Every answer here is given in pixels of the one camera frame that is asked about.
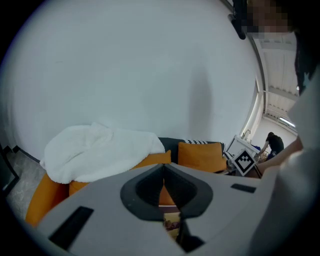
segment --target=white towel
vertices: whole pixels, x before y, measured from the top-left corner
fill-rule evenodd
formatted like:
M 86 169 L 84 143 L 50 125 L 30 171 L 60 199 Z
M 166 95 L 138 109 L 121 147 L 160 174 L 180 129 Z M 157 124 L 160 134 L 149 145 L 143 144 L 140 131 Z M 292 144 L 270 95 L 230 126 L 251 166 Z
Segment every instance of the white towel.
M 94 182 L 132 169 L 149 154 L 164 152 L 154 133 L 93 123 L 60 132 L 45 147 L 40 164 L 54 182 Z

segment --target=black rectangle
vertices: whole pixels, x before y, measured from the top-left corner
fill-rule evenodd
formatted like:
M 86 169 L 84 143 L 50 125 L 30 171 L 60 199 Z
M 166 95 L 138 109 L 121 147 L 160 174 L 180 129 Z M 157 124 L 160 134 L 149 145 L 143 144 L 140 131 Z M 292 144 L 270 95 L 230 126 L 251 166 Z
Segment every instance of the black rectangle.
M 256 191 L 256 188 L 253 186 L 247 186 L 247 185 L 242 185 L 242 184 L 233 184 L 231 186 L 231 188 L 235 189 L 235 190 L 241 190 L 244 192 L 248 192 L 248 193 L 254 193 Z
M 71 216 L 49 237 L 49 240 L 62 249 L 67 250 L 83 228 L 93 209 L 80 206 Z

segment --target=floor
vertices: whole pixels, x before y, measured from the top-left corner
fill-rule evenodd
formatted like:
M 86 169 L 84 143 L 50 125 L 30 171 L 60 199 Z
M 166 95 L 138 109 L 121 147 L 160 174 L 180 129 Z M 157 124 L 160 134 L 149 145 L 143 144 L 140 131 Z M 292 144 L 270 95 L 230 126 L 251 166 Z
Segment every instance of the floor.
M 20 151 L 8 153 L 7 158 L 20 179 L 6 199 L 16 216 L 24 220 L 32 196 L 46 171 Z

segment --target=person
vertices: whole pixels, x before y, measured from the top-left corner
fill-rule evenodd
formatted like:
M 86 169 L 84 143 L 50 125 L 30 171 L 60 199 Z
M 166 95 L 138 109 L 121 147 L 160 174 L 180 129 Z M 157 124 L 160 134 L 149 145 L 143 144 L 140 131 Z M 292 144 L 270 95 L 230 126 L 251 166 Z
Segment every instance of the person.
M 318 24 L 317 9 L 308 4 L 289 0 L 248 0 L 248 19 L 265 33 L 290 33 L 296 37 L 295 73 L 301 95 L 320 63 L 320 51 L 314 36 Z M 259 163 L 247 173 L 247 177 L 261 178 L 270 167 L 281 165 L 291 154 L 303 149 L 299 138 L 268 161 Z
M 279 154 L 285 148 L 282 139 L 279 136 L 275 135 L 273 132 L 269 132 L 263 148 L 260 150 L 260 152 L 256 156 L 257 159 L 266 151 L 269 145 L 271 148 L 271 152 L 268 155 L 266 161 L 274 158 L 277 154 Z

